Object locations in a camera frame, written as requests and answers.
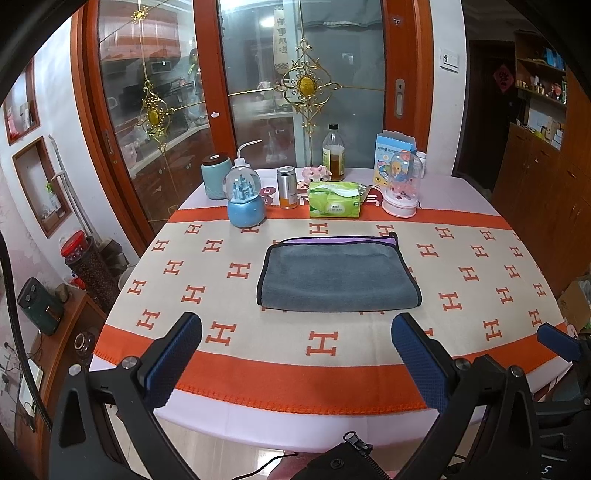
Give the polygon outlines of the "purple and grey towel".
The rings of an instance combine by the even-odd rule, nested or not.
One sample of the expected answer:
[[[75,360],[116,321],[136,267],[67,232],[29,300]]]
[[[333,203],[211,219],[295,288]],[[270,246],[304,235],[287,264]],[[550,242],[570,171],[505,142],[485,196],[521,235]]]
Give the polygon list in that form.
[[[422,305],[397,234],[290,238],[266,250],[260,307],[311,313],[382,312]]]

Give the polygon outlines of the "cardboard box on floor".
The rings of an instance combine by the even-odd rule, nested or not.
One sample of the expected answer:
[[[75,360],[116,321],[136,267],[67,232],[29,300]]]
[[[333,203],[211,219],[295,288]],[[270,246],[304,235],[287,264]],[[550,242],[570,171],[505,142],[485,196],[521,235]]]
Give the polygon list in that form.
[[[570,330],[590,330],[590,276],[571,282],[558,299],[561,314]]]

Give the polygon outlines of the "orange H-pattern table blanket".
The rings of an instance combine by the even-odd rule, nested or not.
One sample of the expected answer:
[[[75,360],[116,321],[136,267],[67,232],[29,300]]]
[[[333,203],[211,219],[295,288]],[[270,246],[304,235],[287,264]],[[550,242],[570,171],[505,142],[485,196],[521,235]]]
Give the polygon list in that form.
[[[197,397],[290,414],[381,415],[422,399],[391,342],[391,310],[304,313],[260,306],[266,251],[280,241],[396,234],[422,302],[412,315],[456,357],[488,354],[532,372],[552,358],[540,325],[562,326],[539,267],[498,215],[423,209],[409,220],[363,207],[359,218],[267,210],[238,229],[224,207],[172,215],[126,281],[96,345],[117,363],[139,356],[185,312],[204,334],[178,388]]]

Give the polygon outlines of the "dark green small appliance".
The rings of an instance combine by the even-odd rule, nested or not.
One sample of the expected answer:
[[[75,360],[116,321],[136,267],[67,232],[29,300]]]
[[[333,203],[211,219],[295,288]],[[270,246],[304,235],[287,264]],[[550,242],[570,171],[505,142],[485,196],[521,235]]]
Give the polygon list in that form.
[[[42,334],[52,336],[57,331],[64,315],[63,304],[35,277],[25,282],[17,303]]]

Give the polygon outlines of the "dark wooden shelf cabinet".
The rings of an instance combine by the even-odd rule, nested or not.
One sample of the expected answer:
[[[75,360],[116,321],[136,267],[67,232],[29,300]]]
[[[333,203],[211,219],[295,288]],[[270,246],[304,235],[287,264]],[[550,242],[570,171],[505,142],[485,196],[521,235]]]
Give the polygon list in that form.
[[[555,295],[590,267],[590,99],[539,33],[515,34],[518,112],[492,203]]]

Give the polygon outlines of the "red lidded jar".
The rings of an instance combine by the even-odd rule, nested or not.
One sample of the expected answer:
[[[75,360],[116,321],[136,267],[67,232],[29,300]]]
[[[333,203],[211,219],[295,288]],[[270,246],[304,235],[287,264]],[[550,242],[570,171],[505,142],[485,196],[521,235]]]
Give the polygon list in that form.
[[[64,259],[68,261],[74,261],[80,258],[87,249],[87,236],[83,230],[78,230],[74,232],[62,245],[60,254]]]

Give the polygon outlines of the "pink glass dome music box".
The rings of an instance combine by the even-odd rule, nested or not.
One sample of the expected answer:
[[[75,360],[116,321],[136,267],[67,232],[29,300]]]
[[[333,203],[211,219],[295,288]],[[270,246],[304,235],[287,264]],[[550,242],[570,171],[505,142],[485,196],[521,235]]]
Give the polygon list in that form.
[[[382,208],[390,215],[412,218],[420,206],[420,183],[423,162],[415,154],[410,157],[409,172],[405,180],[390,177],[383,189]]]

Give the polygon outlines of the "blue cartoon cardboard box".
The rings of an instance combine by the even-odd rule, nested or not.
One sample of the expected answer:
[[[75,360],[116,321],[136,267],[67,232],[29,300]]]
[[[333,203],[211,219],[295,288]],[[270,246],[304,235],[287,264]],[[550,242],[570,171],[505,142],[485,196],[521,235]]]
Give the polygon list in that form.
[[[375,144],[374,184],[386,187],[391,176],[405,180],[410,157],[416,151],[416,139],[413,136],[390,130],[379,133]]]

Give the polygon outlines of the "green tissue pack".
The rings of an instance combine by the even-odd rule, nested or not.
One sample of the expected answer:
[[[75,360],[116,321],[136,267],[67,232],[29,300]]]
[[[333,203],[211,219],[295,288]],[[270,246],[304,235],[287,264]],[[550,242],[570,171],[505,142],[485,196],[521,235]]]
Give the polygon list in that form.
[[[311,182],[308,212],[311,218],[359,218],[362,195],[353,182]]]

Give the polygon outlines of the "pink flower ornament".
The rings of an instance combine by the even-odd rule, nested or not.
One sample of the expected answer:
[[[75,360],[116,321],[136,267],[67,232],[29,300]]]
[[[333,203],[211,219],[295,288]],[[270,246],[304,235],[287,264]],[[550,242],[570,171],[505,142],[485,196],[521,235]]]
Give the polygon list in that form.
[[[307,183],[329,181],[332,179],[331,171],[322,165],[304,167],[301,171],[301,176],[303,177],[303,181]]]

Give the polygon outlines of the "blue castle snow globe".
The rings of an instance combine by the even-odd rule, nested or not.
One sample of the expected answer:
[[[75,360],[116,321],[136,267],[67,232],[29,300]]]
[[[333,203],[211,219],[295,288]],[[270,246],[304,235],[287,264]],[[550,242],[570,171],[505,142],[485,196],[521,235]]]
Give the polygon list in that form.
[[[259,174],[243,158],[235,159],[235,165],[224,177],[223,190],[228,201],[228,220],[233,226],[256,227],[266,219]]]

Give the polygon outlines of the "glass bottle amber liquid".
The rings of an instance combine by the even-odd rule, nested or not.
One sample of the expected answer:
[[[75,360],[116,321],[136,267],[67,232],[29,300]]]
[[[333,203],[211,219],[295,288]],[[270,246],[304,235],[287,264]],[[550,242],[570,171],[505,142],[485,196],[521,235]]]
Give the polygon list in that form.
[[[322,140],[322,165],[329,170],[332,181],[345,176],[345,144],[337,123],[329,123],[328,134]]]

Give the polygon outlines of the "silver orange drink can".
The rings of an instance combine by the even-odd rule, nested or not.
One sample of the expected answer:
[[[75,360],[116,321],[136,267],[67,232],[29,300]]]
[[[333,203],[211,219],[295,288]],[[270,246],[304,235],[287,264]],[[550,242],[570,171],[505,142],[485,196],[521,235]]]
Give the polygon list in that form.
[[[276,182],[280,207],[283,209],[296,208],[298,205],[296,168],[283,166],[277,169]]]

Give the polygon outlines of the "teal cylindrical humidifier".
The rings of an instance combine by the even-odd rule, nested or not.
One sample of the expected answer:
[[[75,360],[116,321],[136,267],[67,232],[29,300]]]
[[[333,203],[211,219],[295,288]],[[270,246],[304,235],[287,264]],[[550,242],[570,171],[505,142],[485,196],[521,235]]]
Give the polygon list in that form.
[[[205,194],[209,199],[225,198],[223,180],[231,167],[231,159],[225,153],[215,153],[201,161],[202,181],[204,181]]]

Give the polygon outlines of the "white wall light switch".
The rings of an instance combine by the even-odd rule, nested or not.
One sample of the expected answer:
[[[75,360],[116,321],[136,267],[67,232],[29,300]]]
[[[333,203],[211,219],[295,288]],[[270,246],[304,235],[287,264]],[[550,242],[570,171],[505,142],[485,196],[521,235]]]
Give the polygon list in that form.
[[[456,74],[460,73],[460,54],[448,49],[441,48],[439,50],[439,66],[449,72]]]

